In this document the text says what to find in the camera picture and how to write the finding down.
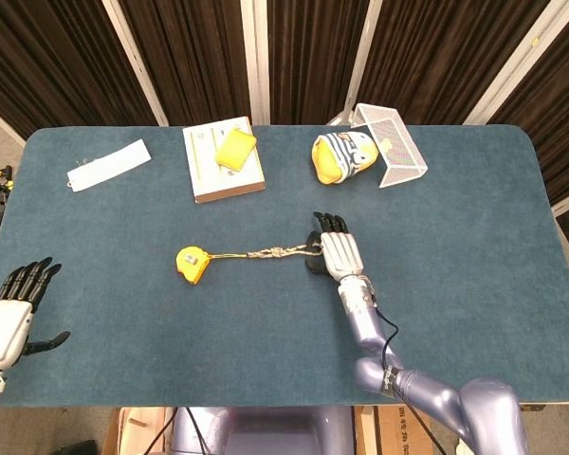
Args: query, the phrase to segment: blue felt tablecloth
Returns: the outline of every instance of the blue felt tablecloth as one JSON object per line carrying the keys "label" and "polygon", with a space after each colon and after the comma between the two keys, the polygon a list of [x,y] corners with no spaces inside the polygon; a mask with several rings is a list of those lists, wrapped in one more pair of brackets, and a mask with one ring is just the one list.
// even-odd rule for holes
{"label": "blue felt tablecloth", "polygon": [[[336,284],[303,258],[220,261],[192,287],[186,245],[249,251],[302,243],[312,211],[341,214],[394,349],[461,386],[511,383],[525,402],[569,401],[569,271],[528,137],[512,126],[410,127],[420,179],[377,185],[380,162],[338,186],[309,164],[317,135],[255,127],[261,192],[196,205],[180,128],[70,127],[28,141],[0,232],[0,282],[53,256],[31,339],[72,336],[9,372],[8,405],[309,405],[379,401],[358,389],[360,351]],[[152,160],[74,193],[77,161],[143,138]]]}

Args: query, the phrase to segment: wire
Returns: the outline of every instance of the wire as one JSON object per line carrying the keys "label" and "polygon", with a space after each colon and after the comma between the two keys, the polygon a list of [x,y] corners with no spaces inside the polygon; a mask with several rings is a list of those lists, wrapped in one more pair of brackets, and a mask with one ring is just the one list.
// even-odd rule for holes
{"label": "wire", "polygon": [[169,425],[173,422],[174,417],[177,415],[177,410],[179,408],[175,408],[173,411],[173,415],[171,416],[171,418],[169,419],[169,421],[164,424],[164,427],[162,427],[162,430],[156,435],[156,437],[154,438],[154,440],[150,443],[150,445],[148,446],[148,448],[145,449],[145,452],[143,452],[143,455],[149,455],[150,451],[152,450],[152,447],[154,447],[154,444],[158,441],[158,439],[160,439],[160,436],[162,436],[162,434],[166,431],[166,429],[169,427]]}
{"label": "wire", "polygon": [[200,432],[200,428],[196,423],[196,419],[193,417],[192,410],[186,407],[186,411],[188,412],[188,415],[190,415],[190,418],[192,419],[193,429],[196,430],[196,436],[198,436],[198,443],[200,444],[200,450],[202,451],[202,455],[207,455],[207,452],[211,451],[209,450],[209,446],[207,446],[205,438],[202,437],[202,433]]}
{"label": "wire", "polygon": [[382,318],[388,325],[393,327],[395,330],[394,332],[386,339],[385,344],[383,345],[383,350],[381,351],[381,366],[385,370],[388,366],[386,363],[386,351],[388,351],[388,346],[390,345],[390,341],[394,339],[394,337],[398,334],[398,326],[394,324],[391,320],[383,316],[383,314],[379,311],[379,308],[376,308],[377,315]]}
{"label": "wire", "polygon": [[417,419],[417,422],[419,422],[419,425],[421,425],[421,427],[424,429],[424,431],[426,431],[426,434],[428,434],[428,436],[430,437],[430,439],[432,440],[432,442],[434,443],[436,448],[438,448],[438,451],[440,453],[442,453],[442,455],[447,455],[447,452],[445,451],[445,449],[440,445],[440,443],[438,442],[436,437],[432,434],[432,432],[430,431],[428,426],[424,423],[424,420],[419,416],[419,414],[417,413],[415,408],[409,402],[409,399],[405,396],[405,394],[403,392],[399,391],[396,386],[394,386],[393,389],[394,389],[396,395],[398,395],[398,397],[402,401],[404,401],[405,405],[407,405],[407,407],[411,410],[411,413],[415,416],[415,418]]}

